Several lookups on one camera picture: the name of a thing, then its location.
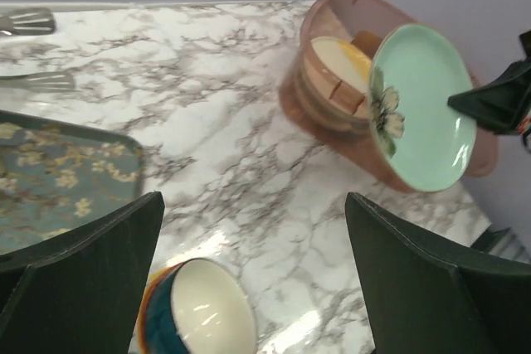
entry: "light green plate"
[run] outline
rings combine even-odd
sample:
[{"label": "light green plate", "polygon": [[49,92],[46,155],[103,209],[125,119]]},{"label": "light green plate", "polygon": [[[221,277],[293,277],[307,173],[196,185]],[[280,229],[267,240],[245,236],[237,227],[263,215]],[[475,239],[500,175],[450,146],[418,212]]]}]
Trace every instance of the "light green plate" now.
[{"label": "light green plate", "polygon": [[451,95],[472,89],[453,45],[428,27],[400,27],[374,56],[369,82],[371,130],[397,175],[424,192],[459,180],[476,126],[446,104]]}]

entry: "floral plate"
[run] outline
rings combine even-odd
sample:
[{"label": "floral plate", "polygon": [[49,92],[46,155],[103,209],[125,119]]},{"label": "floral plate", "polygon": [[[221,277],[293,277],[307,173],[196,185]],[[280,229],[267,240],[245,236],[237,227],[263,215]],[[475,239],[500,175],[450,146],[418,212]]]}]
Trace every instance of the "floral plate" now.
[{"label": "floral plate", "polygon": [[428,27],[399,27],[378,48],[369,76],[371,130],[389,165],[411,188],[444,190],[465,172],[475,121],[447,101],[471,89],[457,50]]},{"label": "floral plate", "polygon": [[0,255],[131,202],[142,167],[127,136],[0,111]]}]

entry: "green floral tray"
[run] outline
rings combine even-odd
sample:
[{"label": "green floral tray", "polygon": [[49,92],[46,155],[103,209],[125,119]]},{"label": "green floral tray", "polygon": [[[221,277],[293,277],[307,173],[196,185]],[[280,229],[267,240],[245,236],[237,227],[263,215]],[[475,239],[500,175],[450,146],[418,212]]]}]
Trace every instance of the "green floral tray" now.
[{"label": "green floral tray", "polygon": [[127,136],[0,111],[0,255],[137,198],[143,165]]}]

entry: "metal utensil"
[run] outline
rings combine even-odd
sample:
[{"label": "metal utensil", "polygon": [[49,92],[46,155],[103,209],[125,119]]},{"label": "metal utensil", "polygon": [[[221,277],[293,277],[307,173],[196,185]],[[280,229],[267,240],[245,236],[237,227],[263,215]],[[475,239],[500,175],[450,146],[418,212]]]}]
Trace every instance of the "metal utensil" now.
[{"label": "metal utensil", "polygon": [[68,72],[41,72],[30,75],[0,76],[0,87],[24,89],[36,93],[59,93],[74,90],[76,82]]},{"label": "metal utensil", "polygon": [[49,35],[56,31],[56,19],[44,7],[20,8],[0,16],[0,34]]}]

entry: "white marble surface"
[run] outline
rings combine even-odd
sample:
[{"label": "white marble surface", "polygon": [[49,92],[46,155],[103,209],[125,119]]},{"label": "white marble surface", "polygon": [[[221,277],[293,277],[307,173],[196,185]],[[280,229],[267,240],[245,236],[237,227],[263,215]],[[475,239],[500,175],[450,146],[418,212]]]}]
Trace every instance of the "white marble surface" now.
[{"label": "white marble surface", "polygon": [[346,193],[464,245],[489,222],[461,184],[393,192],[290,124],[276,90],[308,6],[59,14],[53,36],[0,41],[0,75],[69,70],[78,89],[3,90],[0,106],[136,138],[145,191],[167,207],[152,271],[193,256],[225,264],[256,308],[260,353],[365,354]]}]

